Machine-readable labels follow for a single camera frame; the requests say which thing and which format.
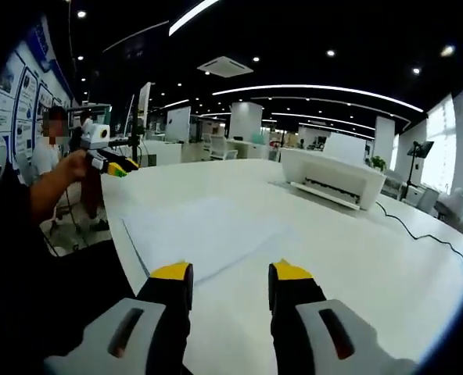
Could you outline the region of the person's left hand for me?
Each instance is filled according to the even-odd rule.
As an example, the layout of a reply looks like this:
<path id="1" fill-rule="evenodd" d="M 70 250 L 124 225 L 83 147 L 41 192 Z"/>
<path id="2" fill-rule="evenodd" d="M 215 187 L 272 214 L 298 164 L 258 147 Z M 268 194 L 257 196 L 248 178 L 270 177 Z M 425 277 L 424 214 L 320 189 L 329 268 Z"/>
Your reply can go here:
<path id="1" fill-rule="evenodd" d="M 79 149 L 62 159 L 56 166 L 55 172 L 66 181 L 66 185 L 70 185 L 85 177 L 88 166 L 87 152 Z"/>

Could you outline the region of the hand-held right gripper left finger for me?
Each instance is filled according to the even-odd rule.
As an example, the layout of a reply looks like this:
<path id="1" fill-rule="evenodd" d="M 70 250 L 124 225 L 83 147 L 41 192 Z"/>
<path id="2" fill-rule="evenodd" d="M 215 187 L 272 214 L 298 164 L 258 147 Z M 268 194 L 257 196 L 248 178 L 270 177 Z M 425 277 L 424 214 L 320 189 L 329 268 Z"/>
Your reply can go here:
<path id="1" fill-rule="evenodd" d="M 188 374 L 193 266 L 176 262 L 150 273 L 140 299 L 125 298 L 92 321 L 81 344 L 46 359 L 48 374 Z"/>

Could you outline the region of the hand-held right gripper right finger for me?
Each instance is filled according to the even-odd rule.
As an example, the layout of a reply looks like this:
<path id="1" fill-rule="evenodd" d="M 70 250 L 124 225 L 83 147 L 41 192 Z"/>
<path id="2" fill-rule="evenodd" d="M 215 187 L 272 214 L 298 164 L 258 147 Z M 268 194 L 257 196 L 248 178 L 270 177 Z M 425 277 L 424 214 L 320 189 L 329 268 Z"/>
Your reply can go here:
<path id="1" fill-rule="evenodd" d="M 271 336 L 280 374 L 412 374 L 376 329 L 337 299 L 328 299 L 305 269 L 281 259 L 269 266 Z"/>

